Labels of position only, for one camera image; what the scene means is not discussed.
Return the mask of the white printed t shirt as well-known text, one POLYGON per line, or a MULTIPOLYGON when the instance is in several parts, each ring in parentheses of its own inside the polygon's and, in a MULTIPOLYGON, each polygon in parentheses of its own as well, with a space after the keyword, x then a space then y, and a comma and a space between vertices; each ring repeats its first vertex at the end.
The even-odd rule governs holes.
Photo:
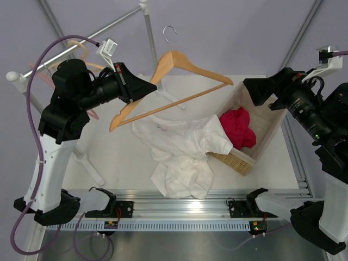
POLYGON ((205 199, 214 179, 207 154, 228 155, 233 148, 216 115, 192 121, 151 115, 133 122, 132 131, 157 162, 150 179, 167 198, 205 199))

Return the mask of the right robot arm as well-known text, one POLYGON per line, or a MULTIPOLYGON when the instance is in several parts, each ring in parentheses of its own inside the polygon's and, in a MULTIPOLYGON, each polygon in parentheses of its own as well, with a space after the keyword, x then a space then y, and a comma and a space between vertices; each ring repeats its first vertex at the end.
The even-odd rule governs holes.
POLYGON ((261 106, 271 96, 270 110, 285 109, 313 138, 315 154, 325 173, 322 201, 291 204, 266 189, 248 194, 246 210, 252 216, 262 212, 289 221, 308 242, 336 255, 347 244, 347 84, 340 84, 328 97, 312 90, 319 76, 308 77, 289 67, 268 78, 243 81, 254 105, 261 106))

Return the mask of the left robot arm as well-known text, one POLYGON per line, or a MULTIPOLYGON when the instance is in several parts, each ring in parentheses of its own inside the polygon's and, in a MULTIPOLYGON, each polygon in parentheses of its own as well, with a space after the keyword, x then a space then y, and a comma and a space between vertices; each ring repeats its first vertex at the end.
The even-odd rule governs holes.
POLYGON ((72 151, 90 121, 88 111, 117 98, 130 104, 157 89, 122 62, 115 63, 115 68, 106 67, 91 78, 84 61, 70 59, 60 63, 52 76, 55 89, 39 122, 41 150, 32 183, 27 194, 14 201, 17 210, 28 207, 43 226, 68 223, 81 206, 80 198, 70 195, 62 184, 72 151))

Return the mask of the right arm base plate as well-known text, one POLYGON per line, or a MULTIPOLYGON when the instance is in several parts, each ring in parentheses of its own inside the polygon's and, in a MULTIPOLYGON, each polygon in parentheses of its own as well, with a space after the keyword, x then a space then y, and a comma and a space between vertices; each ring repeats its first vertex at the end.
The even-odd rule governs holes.
POLYGON ((276 218, 276 215, 271 213, 264 213, 258 210, 251 210, 246 201, 235 201, 228 200, 226 201, 228 206, 229 215, 231 218, 276 218))

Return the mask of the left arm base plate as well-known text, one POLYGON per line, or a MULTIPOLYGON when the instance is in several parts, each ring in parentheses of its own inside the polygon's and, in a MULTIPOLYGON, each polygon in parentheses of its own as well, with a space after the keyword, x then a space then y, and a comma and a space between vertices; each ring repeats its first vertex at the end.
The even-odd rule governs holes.
POLYGON ((108 203, 104 210, 93 210, 85 214, 86 218, 126 218, 130 219, 133 217, 134 202, 133 201, 121 201, 113 200, 108 203))

